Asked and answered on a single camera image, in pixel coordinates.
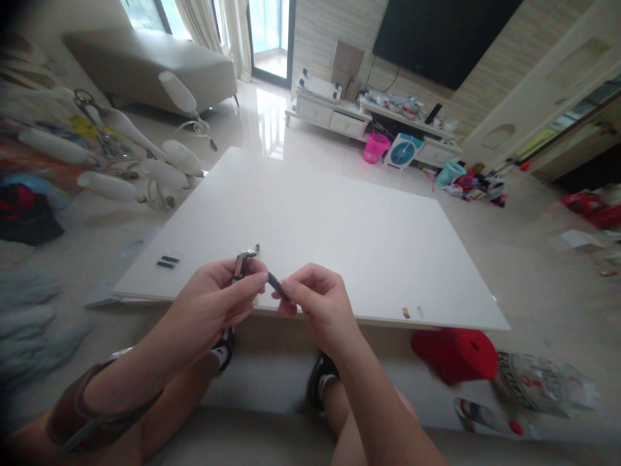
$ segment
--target white curtain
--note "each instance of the white curtain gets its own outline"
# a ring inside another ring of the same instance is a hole
[[[252,73],[250,34],[246,9],[248,0],[212,0],[215,6],[224,53],[233,60],[235,75],[249,82]]]
[[[192,40],[233,61],[235,77],[249,82],[252,72],[250,34],[246,9],[248,0],[175,0]],[[216,29],[220,30],[220,39]]]
[[[210,0],[175,0],[175,3],[194,43],[224,54]]]

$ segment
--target tv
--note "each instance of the tv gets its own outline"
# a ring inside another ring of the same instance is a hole
[[[373,54],[458,89],[522,0],[390,0]]]

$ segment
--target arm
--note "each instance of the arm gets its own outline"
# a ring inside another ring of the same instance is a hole
[[[446,465],[420,423],[405,409],[362,336],[343,279],[308,264],[283,280],[282,286],[293,302],[281,301],[279,312],[295,315],[298,303],[314,340],[338,368],[368,463]]]
[[[90,381],[83,396],[86,406],[104,417],[132,411],[202,357],[221,329],[245,319],[256,294],[265,291],[265,266],[252,260],[247,267],[250,274],[233,285],[234,259],[201,267],[140,343]],[[6,439],[6,452],[21,464],[62,459],[60,446],[47,436],[49,415],[44,413]]]

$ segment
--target blue fan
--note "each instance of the blue fan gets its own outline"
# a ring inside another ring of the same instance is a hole
[[[390,161],[395,165],[403,165],[414,157],[414,144],[412,141],[401,142],[390,154]]]
[[[414,136],[399,133],[393,145],[388,149],[384,163],[403,170],[422,149],[423,142]]]

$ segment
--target hand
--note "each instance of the hand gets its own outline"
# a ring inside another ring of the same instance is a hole
[[[210,349],[223,328],[244,320],[257,293],[265,292],[267,268],[249,258],[246,276],[231,284],[235,263],[236,259],[227,259],[198,269],[158,323],[157,333],[177,338],[186,351],[194,353]]]
[[[358,343],[362,334],[339,274],[310,263],[285,278],[282,286],[291,302],[281,300],[278,313],[294,316],[299,304],[310,334],[328,356],[339,359]],[[272,297],[280,295],[274,291]]]

